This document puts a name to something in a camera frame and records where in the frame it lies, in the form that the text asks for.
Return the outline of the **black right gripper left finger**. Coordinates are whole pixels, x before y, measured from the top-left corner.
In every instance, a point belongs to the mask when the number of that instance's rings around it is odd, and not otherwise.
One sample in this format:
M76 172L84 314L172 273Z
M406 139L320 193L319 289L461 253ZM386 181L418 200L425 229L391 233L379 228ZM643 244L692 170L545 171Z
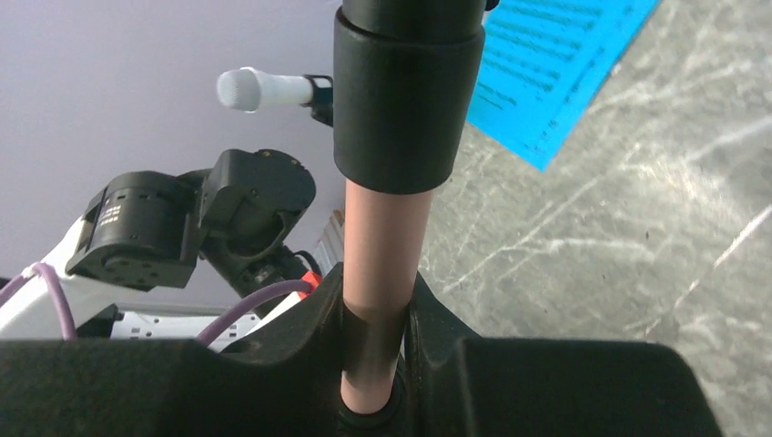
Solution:
M5 341L4 436L333 436L341 266L215 352L195 340Z

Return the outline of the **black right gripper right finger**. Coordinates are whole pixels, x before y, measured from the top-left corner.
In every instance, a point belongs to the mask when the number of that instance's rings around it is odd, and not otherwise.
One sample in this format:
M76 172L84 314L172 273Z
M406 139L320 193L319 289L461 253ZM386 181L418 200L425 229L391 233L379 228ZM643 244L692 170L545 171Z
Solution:
M718 436L673 349L614 340L486 338L417 279L405 381L415 436Z

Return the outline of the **pink music stand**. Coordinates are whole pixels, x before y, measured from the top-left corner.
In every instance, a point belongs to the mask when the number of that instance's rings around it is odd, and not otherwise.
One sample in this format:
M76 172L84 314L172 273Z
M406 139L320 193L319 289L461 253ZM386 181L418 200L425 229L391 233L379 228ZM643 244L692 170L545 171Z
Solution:
M433 191L452 173L493 1L345 1L335 15L334 161L345 177L340 395L389 403Z

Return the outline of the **blue sheet music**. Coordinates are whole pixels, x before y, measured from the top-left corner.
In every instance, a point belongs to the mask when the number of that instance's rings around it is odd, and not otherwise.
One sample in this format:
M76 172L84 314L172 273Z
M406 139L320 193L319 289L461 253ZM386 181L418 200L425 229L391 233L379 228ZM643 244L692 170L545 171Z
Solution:
M548 167L658 3L502 1L468 121L535 168Z

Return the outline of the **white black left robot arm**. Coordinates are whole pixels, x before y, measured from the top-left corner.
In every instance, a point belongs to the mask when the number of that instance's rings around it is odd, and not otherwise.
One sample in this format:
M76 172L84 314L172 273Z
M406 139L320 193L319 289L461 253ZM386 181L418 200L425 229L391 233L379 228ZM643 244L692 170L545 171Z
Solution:
M1 292L5 340L72 338L108 307L157 287L183 289L199 260L240 297L318 273L286 237L316 194L278 150L229 149L212 168L112 179L63 239Z

